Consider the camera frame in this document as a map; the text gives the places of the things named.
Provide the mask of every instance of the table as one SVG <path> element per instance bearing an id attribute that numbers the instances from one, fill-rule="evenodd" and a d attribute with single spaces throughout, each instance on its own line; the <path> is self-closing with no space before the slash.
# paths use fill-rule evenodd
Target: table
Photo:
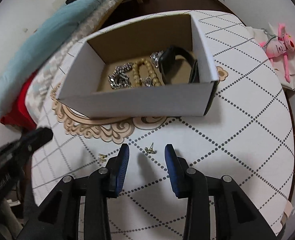
<path id="1" fill-rule="evenodd" d="M 208 114 L 88 120 L 75 113 L 57 102 L 55 93 L 82 45 L 79 41 L 66 55 L 43 105 L 38 126 L 51 127 L 54 137 L 33 155 L 35 201 L 39 205 L 67 174 L 88 176 L 102 166 L 100 153 L 108 159 L 127 143 L 130 160 L 123 192 L 108 200 L 113 240 L 181 239 L 187 200 L 175 197 L 168 178 L 164 147 L 172 143 L 179 156 L 205 175 L 232 176 L 278 234 L 294 167 L 292 123 L 280 82 L 236 16 L 219 11 L 182 13 L 198 18 L 217 64 L 220 83 Z M 131 19 L 99 32 L 169 14 Z M 144 150 L 152 143 L 155 155 Z M 211 197 L 210 207 L 214 238 Z M 82 223 L 79 231 L 82 238 Z"/>

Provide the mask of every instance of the black leather strap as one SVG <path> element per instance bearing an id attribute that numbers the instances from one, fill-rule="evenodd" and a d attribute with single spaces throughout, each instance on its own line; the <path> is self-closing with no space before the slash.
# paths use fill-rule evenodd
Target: black leather strap
<path id="1" fill-rule="evenodd" d="M 189 83 L 199 83 L 198 61 L 195 60 L 188 51 L 176 46 L 170 46 L 159 58 L 158 64 L 163 83 L 165 85 L 170 84 L 167 75 L 172 69 L 177 55 L 183 56 L 191 66 Z"/>

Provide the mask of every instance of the pink stuffed toy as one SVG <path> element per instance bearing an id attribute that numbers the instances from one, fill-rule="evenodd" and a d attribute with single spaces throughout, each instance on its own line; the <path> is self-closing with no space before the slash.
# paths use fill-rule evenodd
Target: pink stuffed toy
<path id="1" fill-rule="evenodd" d="M 268 58 L 271 61 L 273 66 L 273 58 L 283 55 L 284 57 L 284 72 L 285 79 L 288 83 L 290 83 L 290 74 L 289 74 L 289 66 L 287 59 L 287 51 L 295 51 L 295 44 L 292 37 L 286 33 L 285 24 L 279 23 L 278 28 L 278 36 L 270 35 L 267 30 L 264 30 L 265 34 L 272 36 L 267 42 L 260 43 L 260 46 L 263 48 Z"/>

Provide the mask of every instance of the round table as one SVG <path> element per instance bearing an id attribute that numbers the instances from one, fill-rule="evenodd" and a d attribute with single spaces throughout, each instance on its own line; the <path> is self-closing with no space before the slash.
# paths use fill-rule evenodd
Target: round table
<path id="1" fill-rule="evenodd" d="M 100 32 L 147 17 L 131 19 Z M 234 15 L 182 11 L 197 17 L 217 64 L 220 83 L 204 117 L 106 118 L 88 120 L 55 100 L 57 84 L 82 45 L 76 43 L 58 70 L 38 126 L 51 127 L 53 140 L 33 155 L 32 186 L 39 205 L 65 175 L 88 176 L 127 143 L 130 159 L 123 192 L 108 200 L 115 239 L 181 239 L 186 199 L 172 192 L 164 147 L 206 176 L 230 175 L 278 234 L 290 193 L 294 140 L 286 98 L 270 61 Z M 155 154 L 145 152 L 153 143 Z M 215 237 L 210 197 L 211 238 Z"/>

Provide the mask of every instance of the red fabric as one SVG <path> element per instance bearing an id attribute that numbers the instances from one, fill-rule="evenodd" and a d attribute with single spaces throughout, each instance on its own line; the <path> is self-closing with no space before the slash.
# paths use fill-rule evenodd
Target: red fabric
<path id="1" fill-rule="evenodd" d="M 20 127 L 24 127 L 28 129 L 29 131 L 34 130 L 36 128 L 36 123 L 30 117 L 25 106 L 25 96 L 26 96 L 27 90 L 36 74 L 37 74 L 37 71 L 35 71 L 29 77 L 29 79 L 24 83 L 20 94 L 18 95 L 17 99 L 13 103 L 11 112 L 9 112 L 6 116 L 2 117 L 0 119 L 0 123 L 4 125 L 5 124 L 18 125 Z"/>

